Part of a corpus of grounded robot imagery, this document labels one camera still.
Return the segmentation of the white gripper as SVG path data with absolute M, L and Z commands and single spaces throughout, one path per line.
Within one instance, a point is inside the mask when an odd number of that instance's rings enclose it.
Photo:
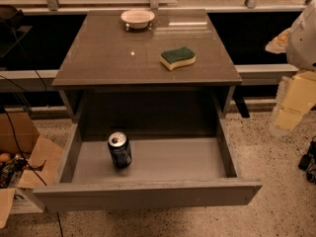
M 290 29 L 273 38 L 265 50 L 286 53 L 287 62 L 298 69 L 316 70 L 316 0 L 312 0 Z M 274 136 L 291 133 L 316 105 L 316 73 L 303 71 L 283 77 L 276 92 L 269 131 Z

